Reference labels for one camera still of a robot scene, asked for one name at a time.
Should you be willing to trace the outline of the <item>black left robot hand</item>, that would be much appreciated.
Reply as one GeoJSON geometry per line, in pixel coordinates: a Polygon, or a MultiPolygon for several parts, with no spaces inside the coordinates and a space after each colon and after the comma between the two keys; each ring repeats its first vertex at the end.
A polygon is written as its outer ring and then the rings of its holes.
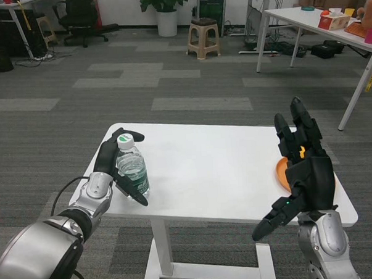
{"type": "Polygon", "coordinates": [[[149,180],[143,155],[136,147],[144,141],[144,135],[119,128],[99,148],[94,164],[94,172],[111,175],[116,187],[127,197],[148,205],[146,194],[149,192],[149,180]]]}

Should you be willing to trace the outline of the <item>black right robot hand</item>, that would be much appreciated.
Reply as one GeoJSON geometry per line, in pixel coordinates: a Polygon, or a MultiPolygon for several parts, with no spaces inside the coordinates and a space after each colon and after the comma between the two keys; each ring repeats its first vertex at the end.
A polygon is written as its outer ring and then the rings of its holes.
{"type": "Polygon", "coordinates": [[[291,195],[280,197],[271,205],[272,210],[261,220],[252,233],[259,241],[287,225],[301,212],[331,210],[334,208],[336,180],[330,157],[321,145],[323,139],[317,122],[296,96],[290,105],[296,131],[291,131],[282,114],[274,118],[279,151],[287,158],[286,180],[291,195]]]}

